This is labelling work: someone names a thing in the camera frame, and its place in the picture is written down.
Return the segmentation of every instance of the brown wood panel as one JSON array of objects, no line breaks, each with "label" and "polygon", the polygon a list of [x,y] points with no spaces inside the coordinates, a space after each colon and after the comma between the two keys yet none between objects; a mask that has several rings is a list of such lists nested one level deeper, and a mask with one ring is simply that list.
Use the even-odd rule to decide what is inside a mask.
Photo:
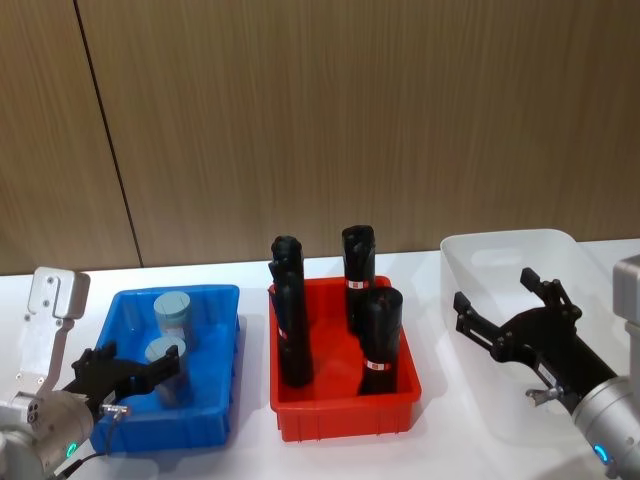
[{"label": "brown wood panel", "polygon": [[0,273],[139,265],[71,0],[0,0]]},{"label": "brown wood panel", "polygon": [[640,235],[640,2],[80,0],[148,265]]}]

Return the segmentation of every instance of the white table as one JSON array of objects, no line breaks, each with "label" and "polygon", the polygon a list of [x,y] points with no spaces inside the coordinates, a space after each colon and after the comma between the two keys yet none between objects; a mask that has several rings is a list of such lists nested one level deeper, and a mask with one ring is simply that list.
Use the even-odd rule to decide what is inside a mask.
[{"label": "white table", "polygon": [[[603,269],[640,252],[640,239],[583,244]],[[440,307],[440,252],[378,255],[378,274],[404,295],[403,324],[423,395],[412,430],[399,435],[284,443],[269,406],[266,262],[92,272],[84,318],[70,332],[59,387],[72,377],[71,362],[93,347],[111,299],[120,290],[152,286],[233,283],[241,288],[241,362],[236,377],[232,433],[216,450],[115,456],[87,462],[72,477],[88,479],[604,479],[586,442],[532,448],[493,437],[466,386],[444,327]],[[342,274],[341,258],[308,259],[307,278]],[[0,362],[0,381],[17,368],[20,319],[31,277],[0,277],[0,338],[12,358]],[[75,458],[92,452],[85,443]]]}]

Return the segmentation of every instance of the green indicator light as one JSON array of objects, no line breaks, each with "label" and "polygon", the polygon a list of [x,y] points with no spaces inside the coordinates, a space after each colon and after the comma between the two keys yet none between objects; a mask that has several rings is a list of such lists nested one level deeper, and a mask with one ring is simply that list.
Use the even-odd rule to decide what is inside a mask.
[{"label": "green indicator light", "polygon": [[69,448],[67,448],[67,458],[73,455],[77,449],[78,449],[77,443],[72,443],[71,445],[69,445]]}]

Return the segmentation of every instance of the cable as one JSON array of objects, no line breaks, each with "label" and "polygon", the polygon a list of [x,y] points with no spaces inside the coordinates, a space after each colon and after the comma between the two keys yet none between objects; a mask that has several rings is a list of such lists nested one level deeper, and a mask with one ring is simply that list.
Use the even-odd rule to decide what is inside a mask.
[{"label": "cable", "polygon": [[122,419],[122,417],[123,417],[122,415],[118,415],[118,414],[116,414],[113,417],[113,421],[111,422],[111,425],[109,426],[109,431],[107,432],[107,440],[105,442],[104,452],[92,453],[91,455],[81,458],[80,460],[76,460],[67,468],[65,468],[62,472],[60,472],[55,477],[55,480],[66,480],[71,475],[73,475],[76,470],[78,470],[82,465],[84,465],[85,462],[88,462],[92,458],[105,457],[105,456],[111,455],[111,441],[113,440],[113,432],[115,432],[116,427],[120,423],[120,420]]}]

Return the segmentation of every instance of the black bottle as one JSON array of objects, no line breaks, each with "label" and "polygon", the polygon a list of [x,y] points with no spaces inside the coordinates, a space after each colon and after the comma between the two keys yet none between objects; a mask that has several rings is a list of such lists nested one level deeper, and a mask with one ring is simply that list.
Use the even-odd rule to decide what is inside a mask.
[{"label": "black bottle", "polygon": [[302,245],[294,237],[277,237],[271,245],[274,293],[271,302],[278,320],[278,358],[285,384],[302,387],[313,380],[309,322],[304,296]]},{"label": "black bottle", "polygon": [[358,310],[364,354],[359,395],[394,393],[402,328],[402,294],[392,287],[369,290]]},{"label": "black bottle", "polygon": [[356,312],[367,295],[367,290],[375,286],[376,240],[369,225],[354,225],[342,231],[344,247],[344,278],[347,311],[347,328],[354,335],[360,335]]}]

